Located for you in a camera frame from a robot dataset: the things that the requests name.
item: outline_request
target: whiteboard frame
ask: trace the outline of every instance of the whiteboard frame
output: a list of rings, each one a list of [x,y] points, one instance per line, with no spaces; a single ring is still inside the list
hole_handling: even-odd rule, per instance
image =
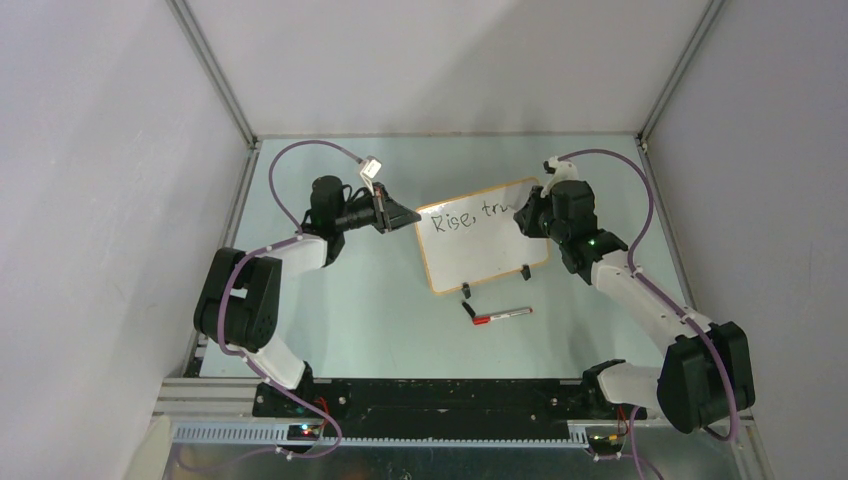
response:
[[[462,200],[463,198],[473,197],[474,195],[482,195],[484,193],[488,193],[488,192],[491,192],[491,191],[494,191],[494,190],[498,190],[500,188],[511,187],[513,185],[524,183],[528,180],[532,180],[533,182],[536,183],[536,185],[541,185],[541,183],[539,183],[539,179],[536,178],[536,177],[524,177],[521,180],[516,180],[514,182],[502,183],[500,185],[495,185],[493,187],[484,188],[483,190],[478,190],[476,192],[466,193],[465,195],[458,195],[456,197],[448,198],[448,199],[442,200],[440,202],[434,202],[434,203],[430,203],[428,205],[423,205],[421,207],[416,208],[415,211],[417,213],[421,213],[421,210],[424,210],[424,209],[427,209],[427,208],[432,208],[432,207],[435,207],[437,205],[442,205],[442,204],[445,204],[445,203],[448,203],[448,202],[455,202],[457,200]],[[448,294],[456,292],[458,290],[462,290],[462,285],[455,287],[455,288],[451,288],[449,290],[443,290],[441,292],[437,292],[433,288],[433,279],[430,278],[430,266],[427,264],[427,255],[424,253],[424,244],[421,241],[421,229],[418,226],[418,223],[415,224],[415,236],[418,238],[418,250],[421,251],[421,261],[424,262],[424,272],[427,274],[427,284],[430,286],[430,291],[433,292],[436,295],[441,296],[441,295],[448,295]],[[536,268],[536,267],[541,267],[542,265],[548,263],[548,260],[551,259],[551,242],[545,242],[545,247],[547,249],[547,256],[541,262],[537,262],[537,263],[529,265],[529,267],[531,269]],[[508,272],[499,273],[499,274],[493,275],[491,277],[486,277],[483,280],[477,280],[475,282],[468,282],[468,285],[471,286],[471,287],[473,287],[474,285],[481,285],[483,283],[491,282],[492,280],[497,280],[498,278],[505,277],[507,275],[511,275],[511,274],[517,273],[517,272],[521,272],[521,268],[516,268],[515,270],[510,270]]]

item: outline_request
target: white wall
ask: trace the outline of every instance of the white wall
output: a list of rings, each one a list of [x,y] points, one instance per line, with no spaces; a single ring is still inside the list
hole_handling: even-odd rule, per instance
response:
[[[699,306],[748,334],[779,479],[845,477],[848,3],[731,2],[650,156]]]
[[[707,0],[190,2],[259,134],[635,132]]]
[[[3,2],[0,65],[0,478],[120,478],[245,147],[161,0]]]

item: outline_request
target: enclosure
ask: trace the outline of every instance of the enclosure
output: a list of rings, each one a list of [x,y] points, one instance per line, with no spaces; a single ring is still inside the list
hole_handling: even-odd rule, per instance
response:
[[[260,379],[192,316],[216,249],[293,234],[269,166],[284,147],[323,139],[378,158],[378,181],[413,209],[544,184],[543,162],[569,152],[632,160],[657,199],[640,264],[677,300],[745,329],[757,388],[738,442],[681,436],[650,416],[633,425],[640,456],[666,478],[837,478],[838,442],[819,439],[846,428],[832,412],[848,380],[837,273],[848,10],[780,3],[2,7],[0,476],[119,477],[162,416],[172,454],[196,465],[300,424],[255,417]],[[573,162],[601,226],[632,242],[648,211],[638,176],[598,153]],[[361,185],[321,146],[293,150],[271,178],[299,220],[326,175]],[[661,365],[639,325],[555,249],[528,280],[471,286],[478,311],[533,309],[481,327],[460,292],[431,290],[422,248],[414,228],[350,232],[333,265],[283,282],[277,335],[316,378],[353,383],[567,390],[609,359]],[[616,423],[577,415],[549,442],[352,436],[322,459],[259,455],[208,475],[638,478],[632,460],[583,451]],[[63,446],[48,454],[44,438]],[[170,478],[193,478],[170,460]]]

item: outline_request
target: white connector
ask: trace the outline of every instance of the white connector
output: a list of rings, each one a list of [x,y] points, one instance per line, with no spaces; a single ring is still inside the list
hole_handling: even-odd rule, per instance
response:
[[[374,194],[374,186],[372,185],[372,182],[382,167],[383,164],[371,155],[365,157],[365,161],[363,161],[362,166],[359,167],[359,178],[362,179],[362,182],[365,183],[365,187],[368,188],[368,191],[371,192],[372,195]]]

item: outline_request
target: whiteboard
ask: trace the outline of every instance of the whiteboard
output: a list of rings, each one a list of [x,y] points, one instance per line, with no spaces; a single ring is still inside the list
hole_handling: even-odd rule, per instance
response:
[[[548,241],[521,234],[513,215],[527,201],[535,178],[498,185],[426,205],[415,224],[430,289],[437,295],[548,260]]]

